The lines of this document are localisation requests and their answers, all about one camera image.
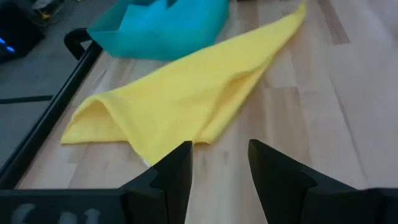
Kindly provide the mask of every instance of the wooden table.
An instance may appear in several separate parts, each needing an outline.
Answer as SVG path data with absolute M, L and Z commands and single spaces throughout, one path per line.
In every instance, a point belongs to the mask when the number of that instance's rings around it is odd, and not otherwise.
M 298 3 L 231 1 L 230 18 L 220 41 L 280 19 Z M 249 171 L 248 141 L 252 138 L 353 187 L 374 185 L 367 183 L 361 167 L 363 154 L 358 157 L 352 136 L 356 130 L 349 128 L 350 120 L 342 111 L 349 94 L 342 94 L 339 101 L 332 85 L 332 81 L 337 83 L 344 92 L 345 79 L 335 73 L 359 74 L 351 66 L 366 64 L 370 58 L 363 56 L 359 46 L 366 40 L 354 26 L 356 22 L 359 29 L 372 22 L 373 17 L 364 16 L 362 4 L 308 0 L 304 25 L 276 56 L 222 137 L 213 145 L 195 146 L 187 223 L 264 223 Z M 352 29 L 345 30 L 342 23 Z M 385 38 L 370 28 L 363 32 L 379 35 L 378 40 Z M 383 49 L 376 47 L 370 50 Z M 126 142 L 72 146 L 59 142 L 71 115 L 85 98 L 131 83 L 166 63 L 112 58 L 103 52 L 18 187 L 119 187 L 146 170 Z

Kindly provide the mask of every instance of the teal bin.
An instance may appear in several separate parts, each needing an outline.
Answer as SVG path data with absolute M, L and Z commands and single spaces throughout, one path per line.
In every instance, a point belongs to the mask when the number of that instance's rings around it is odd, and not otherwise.
M 228 0 L 133 3 L 120 0 L 88 29 L 113 57 L 176 60 L 214 44 L 229 14 Z

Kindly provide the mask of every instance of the cloth fold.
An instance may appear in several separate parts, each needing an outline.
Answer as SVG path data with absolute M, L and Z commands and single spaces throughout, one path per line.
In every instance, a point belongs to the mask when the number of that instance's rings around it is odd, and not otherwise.
M 303 2 L 279 21 L 90 96 L 75 111 L 61 143 L 128 141 L 152 165 L 186 140 L 211 144 L 305 15 Z

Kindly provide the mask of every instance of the microfiber cloth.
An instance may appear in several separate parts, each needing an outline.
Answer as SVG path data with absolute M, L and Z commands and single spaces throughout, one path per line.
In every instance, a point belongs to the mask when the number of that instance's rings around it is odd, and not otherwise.
M 128 141 L 152 165 L 186 140 L 211 144 L 305 14 L 301 3 L 279 21 L 90 96 L 75 111 L 61 142 Z

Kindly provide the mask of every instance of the wood grain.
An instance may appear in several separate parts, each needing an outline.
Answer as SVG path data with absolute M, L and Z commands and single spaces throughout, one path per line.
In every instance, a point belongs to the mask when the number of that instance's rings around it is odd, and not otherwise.
M 274 22 L 299 1 L 230 2 L 218 42 Z M 213 145 L 195 146 L 187 223 L 264 223 L 247 149 L 260 139 L 353 187 L 398 186 L 396 42 L 366 1 L 308 0 L 308 16 Z M 77 106 L 168 62 L 103 53 L 21 189 L 118 187 L 146 165 L 125 142 L 59 145 Z

